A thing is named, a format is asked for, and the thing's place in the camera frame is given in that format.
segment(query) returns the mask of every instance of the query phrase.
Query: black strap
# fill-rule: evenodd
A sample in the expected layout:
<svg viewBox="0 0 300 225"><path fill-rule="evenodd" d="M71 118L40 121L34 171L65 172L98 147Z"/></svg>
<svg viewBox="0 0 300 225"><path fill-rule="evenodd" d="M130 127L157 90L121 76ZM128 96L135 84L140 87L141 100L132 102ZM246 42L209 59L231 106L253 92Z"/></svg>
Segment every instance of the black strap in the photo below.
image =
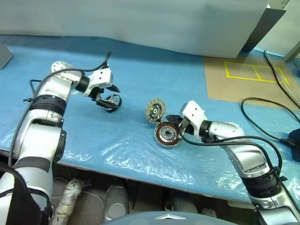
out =
<svg viewBox="0 0 300 225"><path fill-rule="evenodd" d="M49 216L52 214L51 206L48 205L41 211L38 204L31 196L23 177L12 167L0 163L0 171L10 173L15 178L13 194L10 201L6 225L46 225L49 223ZM1 194L7 195L11 190Z"/></svg>

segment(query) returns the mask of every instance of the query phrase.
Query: silver robot arm segment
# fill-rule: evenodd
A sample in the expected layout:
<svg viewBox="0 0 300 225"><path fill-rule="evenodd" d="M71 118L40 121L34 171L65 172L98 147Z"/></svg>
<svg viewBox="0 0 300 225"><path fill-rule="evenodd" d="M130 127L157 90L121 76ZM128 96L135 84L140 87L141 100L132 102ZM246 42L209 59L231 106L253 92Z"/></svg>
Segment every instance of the silver robot arm segment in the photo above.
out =
<svg viewBox="0 0 300 225"><path fill-rule="evenodd" d="M52 64L55 72L72 66L63 61ZM110 68L94 71L89 77L80 71L65 71L51 76L40 88L18 133L14 153L17 162L13 165L24 178L28 188L38 190L43 195L31 194L41 210L52 197L52 163L61 159L67 133L62 129L64 112L70 92L73 89L83 96L101 102L103 88L113 86ZM0 179L0 193L14 187L14 177L5 173ZM5 224L12 192L0 198L0 224Z"/></svg>
<svg viewBox="0 0 300 225"><path fill-rule="evenodd" d="M208 121L204 110L195 101L184 104L180 114L183 118L179 124L181 133L192 125L194 130L190 134L204 142L244 136L242 128L235 123ZM229 160L241 177L262 224L285 225L300 222L296 203L274 169L270 168L263 152L258 147L252 145L221 147L226 151Z"/></svg>

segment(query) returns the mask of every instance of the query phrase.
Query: black cable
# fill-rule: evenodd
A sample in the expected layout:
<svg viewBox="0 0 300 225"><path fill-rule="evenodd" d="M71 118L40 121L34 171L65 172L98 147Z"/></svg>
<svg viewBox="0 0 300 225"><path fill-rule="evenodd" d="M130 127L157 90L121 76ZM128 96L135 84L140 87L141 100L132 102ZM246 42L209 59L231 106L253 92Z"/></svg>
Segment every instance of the black cable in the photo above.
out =
<svg viewBox="0 0 300 225"><path fill-rule="evenodd" d="M78 69L78 68L66 68L66 69L61 69L61 70L57 70L55 72L52 72L50 73L49 75L47 75L42 81L41 83L39 84L39 86L37 87L37 90L35 91L34 95L33 95L33 99L35 99L41 89L41 87L43 86L43 84L53 75L55 74L58 74L58 73L61 73L61 72L65 72L65 71L80 71L80 72L91 72L91 71L95 71L95 70L98 70L100 69L104 64L107 63L109 57L111 55L111 52L108 52L104 61L99 65L97 66L96 68L93 68L93 69ZM10 144L10 148L9 148L9 155L8 155L8 165L9 166L12 166L13 164L13 153L14 153L14 147L15 147L15 140L18 136L18 133L20 131L20 128L21 128L21 125L23 124L23 121L28 113L28 111L30 110L31 106L33 104L33 101L30 101L30 103L28 104L27 108L25 109L21 119L19 120L18 124L17 124L17 127L15 129L15 133L14 133L14 136L13 136L13 139L12 139L12 142Z"/></svg>
<svg viewBox="0 0 300 225"><path fill-rule="evenodd" d="M252 145L252 146L256 146L258 147L262 153L264 154L265 158L266 158L266 161L267 161L267 164L268 166L270 167L270 169L272 170L274 167L271 163L271 160L268 156L268 153L267 151L259 144L256 144L256 143L253 143L253 142L225 142L225 143L222 143L222 142L212 142L212 143L199 143L199 142L192 142L190 140L188 140L187 138L185 138L184 135L181 135L182 136L182 139L185 140L187 143L189 144L192 144L192 145L197 145L197 146L226 146L226 145Z"/></svg>
<svg viewBox="0 0 300 225"><path fill-rule="evenodd" d="M290 96L289 93L287 93L287 91L284 89L284 87L281 85L281 83L279 82L277 75L276 75L276 71L275 68L272 66L271 62L269 61L268 57L267 57L267 51L263 52L264 57L266 58L268 65L271 67L273 75L275 76L276 79L276 83L278 84L278 86L281 88L281 90L286 94L286 96L288 96L288 98L300 109L300 105Z"/></svg>
<svg viewBox="0 0 300 225"><path fill-rule="evenodd" d="M266 143L268 143L275 151L277 158L278 158L278 168L279 170L279 174L280 175L280 171L282 169L282 156L278 150L278 148L276 147L276 145L274 145L271 141L269 141L268 139L265 139L263 137L258 137L258 136L237 136L237 137L229 137L229 138L224 138L222 140L217 140L214 141L213 143L220 143L220 142L226 142L226 141L232 141L232 140L237 140L237 139L257 139L257 140L261 140L264 141Z"/></svg>
<svg viewBox="0 0 300 225"><path fill-rule="evenodd" d="M273 138L273 139L276 139L276 140L278 140L278 141L280 141L280 142L292 144L292 143L290 143L289 139L279 138L279 137L275 137L275 136L269 134L267 131L265 131L264 129L262 129L259 125L257 125L253 120L251 120L251 119L249 118L249 116L246 114L246 112L245 112L245 110L244 110L244 103L245 103L246 101L249 101L249 100L252 100L252 101L269 102L269 103L276 104L276 105L278 105L278 106L280 106L280 107L286 109L287 111L289 111L289 112L296 118L296 120L300 123L299 117L298 117L292 110L290 110L288 107L286 107L285 105L280 104L280 103L278 103L278 102L271 101L271 100L263 99L263 98L258 98L258 97L248 97L248 98L244 99L244 100L241 102L241 104L240 104L240 108L241 108L242 113L244 114L244 116L245 116L245 117L246 117L246 118L247 118L254 126L256 126L258 129L260 129L263 133L265 133L267 136L269 136L269 137L271 137L271 138Z"/></svg>
<svg viewBox="0 0 300 225"><path fill-rule="evenodd" d="M30 80L29 83L30 83L30 88L32 90L32 93L34 94L36 92L36 90L34 89L33 87L33 82L42 82L41 80Z"/></svg>

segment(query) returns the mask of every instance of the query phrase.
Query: white cable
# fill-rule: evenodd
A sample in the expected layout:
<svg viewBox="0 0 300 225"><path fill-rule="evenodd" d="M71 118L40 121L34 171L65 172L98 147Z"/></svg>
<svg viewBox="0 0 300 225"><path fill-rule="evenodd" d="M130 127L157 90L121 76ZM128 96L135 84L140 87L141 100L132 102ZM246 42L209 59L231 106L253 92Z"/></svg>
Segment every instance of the white cable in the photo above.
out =
<svg viewBox="0 0 300 225"><path fill-rule="evenodd" d="M285 85L285 89L289 92L289 94L291 95L291 97L300 105L300 101L293 95L293 93L290 91L290 89L288 88L288 86L286 85L285 80L283 79L282 75L277 71L276 67L274 66L271 58L269 57L268 52L266 51L266 56L268 57L268 61L269 63L273 66L276 75L280 77L281 81L283 82L283 84Z"/></svg>
<svg viewBox="0 0 300 225"><path fill-rule="evenodd" d="M56 180L56 179L61 179L61 180L65 181L65 182L69 183L69 181L67 179L63 178L63 177L55 177L53 180ZM81 192L96 197L97 199L99 199L99 201L101 202L102 206L104 206L103 199L100 196L95 195L95 194L93 194L91 192L87 192L87 191L81 191ZM62 195L61 196L52 197L52 199L61 198L61 197L62 197Z"/></svg>

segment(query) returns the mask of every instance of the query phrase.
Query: black power adapter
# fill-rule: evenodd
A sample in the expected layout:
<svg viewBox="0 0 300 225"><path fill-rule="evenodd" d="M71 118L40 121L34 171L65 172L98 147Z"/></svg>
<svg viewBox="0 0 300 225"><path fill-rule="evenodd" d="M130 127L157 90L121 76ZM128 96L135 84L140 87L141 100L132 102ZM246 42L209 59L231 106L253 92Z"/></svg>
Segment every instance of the black power adapter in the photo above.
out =
<svg viewBox="0 0 300 225"><path fill-rule="evenodd" d="M300 162L300 129L289 133L289 143L292 149L292 158Z"/></svg>

